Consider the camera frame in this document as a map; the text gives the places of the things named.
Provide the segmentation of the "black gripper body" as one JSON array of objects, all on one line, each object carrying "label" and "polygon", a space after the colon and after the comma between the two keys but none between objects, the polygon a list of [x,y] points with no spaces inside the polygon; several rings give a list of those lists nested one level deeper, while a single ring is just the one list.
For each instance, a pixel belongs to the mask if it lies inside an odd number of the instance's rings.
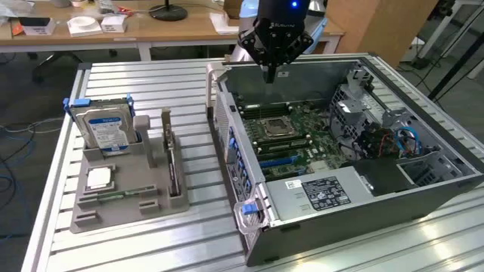
[{"label": "black gripper body", "polygon": [[305,31],[308,7],[309,1],[258,1],[254,30],[266,48],[268,61],[272,38],[288,32],[300,35]]}]

